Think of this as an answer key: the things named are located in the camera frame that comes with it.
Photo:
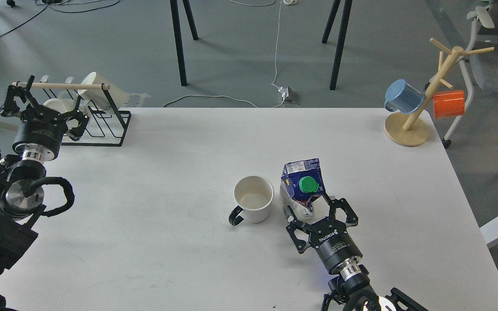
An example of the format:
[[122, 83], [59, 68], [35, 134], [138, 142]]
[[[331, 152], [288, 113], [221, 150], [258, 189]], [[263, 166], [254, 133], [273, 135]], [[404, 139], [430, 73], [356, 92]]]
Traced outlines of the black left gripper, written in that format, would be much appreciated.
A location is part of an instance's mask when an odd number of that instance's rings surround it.
[[[8, 86], [0, 115], [18, 117], [22, 121], [12, 146], [16, 154], [36, 149], [41, 150], [42, 161], [52, 161], [59, 154], [64, 134], [71, 142], [81, 140], [82, 134], [76, 132], [80, 126], [87, 126], [89, 117], [77, 108], [77, 102], [72, 99], [55, 98], [54, 110], [38, 108], [38, 102], [30, 92], [34, 79], [30, 76], [25, 87], [19, 86], [19, 82], [16, 86]], [[24, 110], [20, 110], [16, 97], [26, 104]]]

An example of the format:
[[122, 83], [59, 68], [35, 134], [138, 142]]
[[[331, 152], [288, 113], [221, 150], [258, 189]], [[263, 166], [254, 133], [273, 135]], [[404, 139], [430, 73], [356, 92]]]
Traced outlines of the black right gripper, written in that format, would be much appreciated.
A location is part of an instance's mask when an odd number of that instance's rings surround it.
[[[283, 211], [288, 221], [286, 230], [299, 254], [303, 254], [309, 245], [297, 238], [296, 230], [310, 235], [310, 245], [315, 248], [329, 274], [355, 276], [361, 273], [358, 262], [362, 259], [362, 252], [348, 234], [347, 227], [357, 226], [358, 216], [344, 197], [332, 199], [327, 194], [321, 197], [328, 203], [329, 214], [312, 224], [298, 220], [292, 207], [285, 205]], [[336, 219], [337, 209], [346, 214], [345, 222]]]

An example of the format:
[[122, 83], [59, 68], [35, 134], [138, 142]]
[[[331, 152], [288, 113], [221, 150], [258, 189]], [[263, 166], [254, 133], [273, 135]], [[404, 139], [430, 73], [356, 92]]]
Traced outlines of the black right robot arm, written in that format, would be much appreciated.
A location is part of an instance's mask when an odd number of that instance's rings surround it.
[[425, 311], [426, 308], [398, 288], [379, 296], [371, 287], [368, 270], [360, 264], [362, 252], [347, 228], [358, 224], [358, 217], [346, 199], [322, 195], [329, 206], [328, 216], [308, 224], [299, 220], [290, 205], [284, 207], [286, 230], [299, 254], [312, 248], [329, 274], [330, 292], [323, 297], [322, 311], [335, 301], [344, 311]]

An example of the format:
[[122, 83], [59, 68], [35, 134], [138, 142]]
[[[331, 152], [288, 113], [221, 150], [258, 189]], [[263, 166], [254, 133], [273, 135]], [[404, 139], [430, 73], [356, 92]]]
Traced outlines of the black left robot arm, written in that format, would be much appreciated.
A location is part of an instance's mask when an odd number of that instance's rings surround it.
[[[44, 163], [59, 154], [64, 136], [79, 140], [88, 116], [74, 110], [61, 114], [39, 104], [32, 96], [34, 76], [26, 86], [10, 85], [0, 114], [21, 121], [13, 154], [0, 155], [0, 275], [25, 254], [38, 237], [33, 225], [41, 216], [69, 210], [75, 201], [73, 187], [62, 177], [48, 177]], [[6, 311], [0, 295], [0, 311]]]

